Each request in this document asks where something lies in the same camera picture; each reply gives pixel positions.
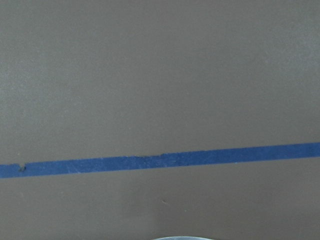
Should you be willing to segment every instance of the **floor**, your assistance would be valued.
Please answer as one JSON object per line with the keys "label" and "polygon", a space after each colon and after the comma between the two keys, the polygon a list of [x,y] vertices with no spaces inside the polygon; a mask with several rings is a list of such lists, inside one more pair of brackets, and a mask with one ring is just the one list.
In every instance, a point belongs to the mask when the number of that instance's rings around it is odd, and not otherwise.
{"label": "floor", "polygon": [[[1,0],[0,165],[320,142],[317,0]],[[318,240],[320,158],[0,179],[6,240]]]}

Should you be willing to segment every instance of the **gray surface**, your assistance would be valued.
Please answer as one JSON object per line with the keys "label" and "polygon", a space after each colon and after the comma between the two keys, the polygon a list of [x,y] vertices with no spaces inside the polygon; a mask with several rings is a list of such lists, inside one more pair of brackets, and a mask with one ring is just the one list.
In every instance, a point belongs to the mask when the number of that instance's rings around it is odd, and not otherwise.
{"label": "gray surface", "polygon": [[2,163],[319,140],[317,0],[0,3]]}
{"label": "gray surface", "polygon": [[320,158],[1,180],[6,240],[319,240]]}
{"label": "gray surface", "polygon": [[[319,142],[318,0],[0,0],[0,164]],[[319,159],[0,180],[5,240],[320,239]]]}

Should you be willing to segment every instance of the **round object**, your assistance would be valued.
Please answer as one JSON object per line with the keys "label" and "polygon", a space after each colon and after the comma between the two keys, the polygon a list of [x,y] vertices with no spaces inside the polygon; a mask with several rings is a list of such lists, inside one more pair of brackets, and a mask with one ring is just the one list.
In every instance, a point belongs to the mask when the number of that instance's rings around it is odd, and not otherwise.
{"label": "round object", "polygon": [[213,239],[197,237],[197,236],[168,236],[168,237],[158,238],[155,240],[213,240]]}

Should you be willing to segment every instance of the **blue line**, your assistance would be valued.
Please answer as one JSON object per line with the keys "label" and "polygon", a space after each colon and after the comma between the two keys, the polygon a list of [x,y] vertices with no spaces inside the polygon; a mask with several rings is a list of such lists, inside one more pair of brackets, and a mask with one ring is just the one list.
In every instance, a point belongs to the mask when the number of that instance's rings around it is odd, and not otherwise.
{"label": "blue line", "polygon": [[320,142],[0,165],[0,179],[320,157]]}

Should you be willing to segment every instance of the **painter's tape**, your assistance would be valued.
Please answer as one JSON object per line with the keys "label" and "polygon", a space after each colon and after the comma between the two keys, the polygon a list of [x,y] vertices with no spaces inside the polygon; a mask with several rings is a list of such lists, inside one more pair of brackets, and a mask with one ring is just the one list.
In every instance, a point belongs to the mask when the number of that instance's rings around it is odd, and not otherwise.
{"label": "painter's tape", "polygon": [[82,174],[320,157],[320,142],[208,151],[120,156],[0,165],[0,178]]}

